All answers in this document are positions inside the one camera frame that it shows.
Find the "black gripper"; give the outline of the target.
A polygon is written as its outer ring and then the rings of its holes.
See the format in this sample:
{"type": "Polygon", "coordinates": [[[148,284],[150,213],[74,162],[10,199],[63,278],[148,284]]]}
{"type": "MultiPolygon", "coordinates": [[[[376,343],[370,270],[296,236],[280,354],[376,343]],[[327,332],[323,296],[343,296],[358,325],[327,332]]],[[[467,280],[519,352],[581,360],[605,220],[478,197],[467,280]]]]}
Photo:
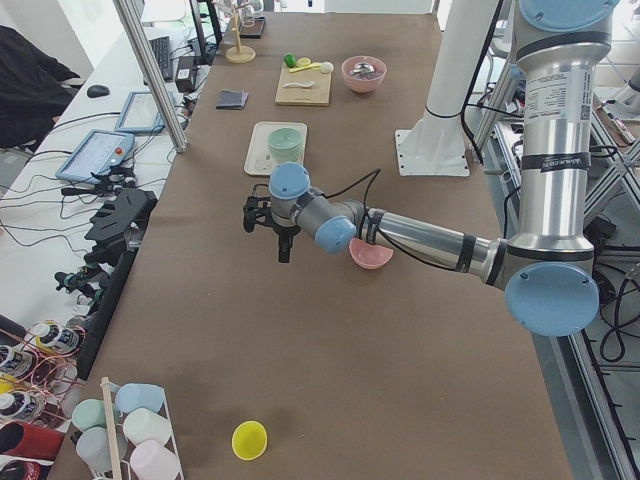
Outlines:
{"type": "Polygon", "coordinates": [[[291,238],[300,233],[300,228],[290,220],[276,220],[272,215],[271,197],[260,196],[258,189],[267,188],[266,183],[254,184],[243,206],[243,228],[252,233],[256,226],[272,229],[278,235],[278,262],[290,261],[291,238]]]}

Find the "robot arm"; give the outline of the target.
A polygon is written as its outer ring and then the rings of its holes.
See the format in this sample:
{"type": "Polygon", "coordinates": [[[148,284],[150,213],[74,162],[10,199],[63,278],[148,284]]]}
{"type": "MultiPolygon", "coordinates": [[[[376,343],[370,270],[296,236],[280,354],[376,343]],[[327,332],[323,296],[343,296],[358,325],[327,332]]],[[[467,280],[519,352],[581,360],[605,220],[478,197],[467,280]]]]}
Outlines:
{"type": "Polygon", "coordinates": [[[469,273],[502,290],[528,330],[562,337],[589,325],[599,309],[584,237],[591,165],[593,76],[611,47],[611,1],[518,1],[511,55],[526,78],[519,222],[487,240],[369,206],[333,203],[308,171],[275,168],[265,197],[250,196],[243,226],[273,230],[287,261],[294,237],[308,234],[328,253],[353,239],[397,249],[427,265],[469,273]]]}

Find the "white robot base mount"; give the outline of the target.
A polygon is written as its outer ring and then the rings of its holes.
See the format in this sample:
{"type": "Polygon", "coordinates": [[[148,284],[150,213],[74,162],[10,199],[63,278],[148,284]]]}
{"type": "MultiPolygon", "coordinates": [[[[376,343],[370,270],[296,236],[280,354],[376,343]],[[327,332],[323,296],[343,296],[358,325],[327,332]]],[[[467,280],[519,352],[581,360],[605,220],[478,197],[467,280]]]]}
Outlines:
{"type": "Polygon", "coordinates": [[[402,176],[469,175],[462,113],[500,10],[499,1],[452,3],[424,114],[412,129],[396,132],[396,156],[402,176]]]}

